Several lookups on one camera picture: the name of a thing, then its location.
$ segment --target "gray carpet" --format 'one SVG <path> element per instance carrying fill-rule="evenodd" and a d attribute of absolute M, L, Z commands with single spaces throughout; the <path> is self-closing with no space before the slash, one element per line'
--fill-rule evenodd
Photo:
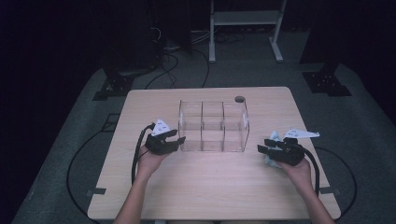
<path fill-rule="evenodd" d="M 338 223 L 394 223 L 394 125 L 364 89 L 359 77 L 343 65 L 338 67 L 335 74 L 352 96 L 329 97 L 324 93 L 311 93 L 302 72 L 317 71 L 321 64 L 299 64 L 308 33 L 280 34 L 278 44 L 284 57 L 283 63 L 275 61 L 268 36 L 269 34 L 250 34 L 244 40 L 231 45 L 217 44 L 217 62 L 209 66 L 205 87 L 289 87 L 307 130 L 321 134 L 320 138 L 313 139 L 314 146 L 325 147 L 338 154 L 347 162 L 356 177 L 356 202 Z M 207 43 L 193 47 L 207 56 Z M 192 54 L 186 51 L 171 54 L 178 58 L 177 67 L 171 71 L 177 81 L 164 75 L 148 88 L 201 88 L 207 71 L 205 57 L 197 51 Z M 164 56 L 163 60 L 163 66 L 167 69 L 176 62 L 173 57 Z M 158 68 L 153 73 L 136 78 L 133 89 L 145 89 L 162 72 Z M 92 223 L 71 201 L 67 193 L 66 178 L 69 164 L 78 149 L 101 130 L 110 113 L 120 113 L 122 110 L 125 97 L 109 97 L 106 101 L 92 100 L 105 79 L 102 70 L 92 75 L 13 223 Z M 84 211 L 87 211 L 91 201 L 91 193 L 111 138 L 112 132 L 97 134 L 77 154 L 71 166 L 70 189 L 76 203 Z M 344 164 L 333 154 L 318 150 L 318 155 L 332 189 L 337 192 L 336 199 L 343 211 L 353 197 L 352 178 Z"/>

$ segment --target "white stand leg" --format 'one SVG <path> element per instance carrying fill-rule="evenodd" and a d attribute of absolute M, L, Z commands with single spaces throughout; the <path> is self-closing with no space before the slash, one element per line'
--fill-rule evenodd
<path fill-rule="evenodd" d="M 270 39 L 271 48 L 273 49 L 273 52 L 274 52 L 275 57 L 276 57 L 276 61 L 279 62 L 279 63 L 283 62 L 283 57 L 282 57 L 282 54 L 280 53 L 280 50 L 279 50 L 279 47 L 277 46 L 276 41 L 277 41 L 277 37 L 279 35 L 280 25 L 282 24 L 283 15 L 285 13 L 286 3 L 287 3 L 287 0 L 283 0 L 282 1 L 282 6 L 281 6 L 281 8 L 279 10 L 279 14 L 277 15 L 274 36 L 271 36 L 269 38 Z"/>
<path fill-rule="evenodd" d="M 216 52 L 215 52 L 215 5 L 214 0 L 210 3 L 210 40 L 209 40 L 209 62 L 216 62 Z"/>

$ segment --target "black cable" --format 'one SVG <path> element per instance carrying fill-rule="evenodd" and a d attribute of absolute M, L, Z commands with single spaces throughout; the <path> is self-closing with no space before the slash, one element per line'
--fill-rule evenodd
<path fill-rule="evenodd" d="M 204 83 L 202 83 L 202 86 L 201 86 L 201 88 L 203 88 L 205 86 L 205 84 L 206 84 L 207 78 L 209 77 L 209 67 L 210 67 L 209 60 L 207 59 L 206 55 L 204 53 L 202 53 L 201 51 L 199 51 L 198 49 L 193 49 L 193 50 L 198 52 L 198 53 L 200 53 L 200 54 L 202 54 L 202 56 L 204 56 L 205 61 L 206 61 L 206 67 L 207 67 L 206 76 L 205 76 Z"/>
<path fill-rule="evenodd" d="M 109 124 L 107 126 L 102 127 L 102 129 L 100 131 L 98 131 L 97 133 L 95 133 L 93 136 L 91 136 L 89 139 L 87 139 L 84 144 L 82 144 L 82 146 L 77 150 L 77 152 L 74 154 L 73 159 L 70 161 L 69 163 L 69 167 L 67 168 L 67 176 L 66 176 L 66 186 L 67 186 L 67 192 L 70 196 L 70 199 L 72 200 L 73 204 L 75 205 L 75 207 L 86 217 L 88 218 L 90 221 L 92 221 L 93 223 L 99 223 L 98 221 L 91 219 L 90 217 L 88 217 L 88 214 L 78 205 L 78 203 L 76 202 L 76 199 L 73 197 L 73 194 L 71 192 L 70 189 L 70 182 L 69 182 L 69 176 L 70 176 L 70 171 L 71 171 L 71 167 L 74 163 L 74 160 L 76 159 L 77 155 L 81 152 L 81 150 L 94 138 L 96 137 L 99 133 L 109 133 L 109 131 L 106 131 L 106 128 L 108 128 L 109 126 L 111 126 L 113 124 Z"/>
<path fill-rule="evenodd" d="M 136 165 L 137 162 L 139 161 L 139 159 L 146 154 L 147 152 L 143 153 L 140 157 L 139 157 L 139 151 L 140 151 L 140 147 L 142 145 L 142 140 L 143 137 L 145 136 L 146 130 L 147 129 L 154 129 L 155 123 L 151 123 L 150 125 L 148 125 L 145 129 L 142 130 L 142 132 L 139 135 L 139 138 L 137 140 L 136 143 L 136 149 L 134 151 L 134 161 L 132 162 L 132 169 L 131 169 L 131 183 L 134 183 L 134 175 L 136 173 Z"/>
<path fill-rule="evenodd" d="M 358 182 L 356 181 L 356 177 L 353 174 L 352 169 L 349 167 L 349 165 L 339 155 L 337 155 L 335 152 L 330 151 L 329 149 L 324 148 L 324 147 L 315 147 L 315 148 L 323 150 L 323 151 L 326 151 L 326 152 L 334 155 L 338 160 L 340 160 L 341 163 L 343 163 L 345 165 L 345 167 L 348 169 L 348 171 L 350 173 L 350 176 L 352 177 L 353 187 L 354 187 L 353 198 L 352 198 L 351 202 L 349 203 L 349 205 L 346 207 L 346 209 L 343 212 L 341 212 L 340 217 L 335 220 L 335 221 L 338 221 L 341 217 L 343 217 L 350 210 L 350 208 L 356 202 L 356 197 L 358 196 Z"/>
<path fill-rule="evenodd" d="M 314 156 L 312 155 L 312 153 L 310 151 L 308 151 L 306 149 L 304 152 L 308 156 L 309 160 L 311 160 L 312 164 L 314 165 L 314 169 L 315 169 L 315 193 L 317 195 L 319 195 L 320 172 L 319 172 L 317 161 L 315 160 Z"/>
<path fill-rule="evenodd" d="M 161 76 L 163 76 L 163 75 L 169 73 L 170 71 L 174 70 L 174 69 L 177 67 L 177 65 L 178 65 L 178 58 L 177 58 L 176 56 L 172 55 L 172 54 L 167 54 L 167 55 L 170 56 L 170 57 L 173 57 L 174 59 L 176 59 L 175 65 L 174 65 L 173 67 L 171 67 L 171 69 L 166 70 L 166 71 L 164 71 L 163 73 L 161 73 L 161 74 L 159 74 L 158 76 L 156 76 L 155 78 L 153 78 L 153 79 L 146 85 L 145 90 L 146 90 L 146 89 L 149 87 L 149 85 L 151 85 L 151 83 L 153 83 L 157 78 L 159 78 L 159 77 L 161 77 Z"/>

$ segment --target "acrylic divider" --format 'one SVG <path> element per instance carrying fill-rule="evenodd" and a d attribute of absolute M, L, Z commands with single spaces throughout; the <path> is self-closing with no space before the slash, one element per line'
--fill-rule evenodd
<path fill-rule="evenodd" d="M 246 103 L 180 101 L 178 134 L 183 151 L 245 150 L 248 140 Z"/>

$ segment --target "black glove device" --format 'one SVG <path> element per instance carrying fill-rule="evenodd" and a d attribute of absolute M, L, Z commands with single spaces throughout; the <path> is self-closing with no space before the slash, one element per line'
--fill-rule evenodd
<path fill-rule="evenodd" d="M 306 148 L 298 144 L 296 138 L 284 138 L 283 142 L 274 141 L 271 139 L 264 139 L 264 144 L 268 147 L 280 147 L 282 150 L 271 149 L 257 145 L 260 153 L 267 154 L 271 160 L 282 161 L 290 166 L 295 166 L 303 160 L 305 154 L 312 161 L 315 169 L 315 193 L 319 194 L 319 168 L 312 153 Z"/>
<path fill-rule="evenodd" d="M 175 142 L 166 142 L 167 137 L 172 137 L 177 134 L 177 130 L 172 130 L 168 133 L 158 134 L 156 136 L 148 135 L 145 147 L 152 153 L 157 155 L 164 155 L 177 151 L 178 146 L 184 143 L 186 137 L 178 138 Z"/>
<path fill-rule="evenodd" d="M 268 155 L 271 160 L 285 162 L 291 166 L 300 163 L 305 156 L 306 149 L 299 145 L 295 138 L 284 138 L 283 142 L 264 139 L 264 144 L 268 147 L 279 147 L 282 150 L 257 145 L 260 153 Z"/>

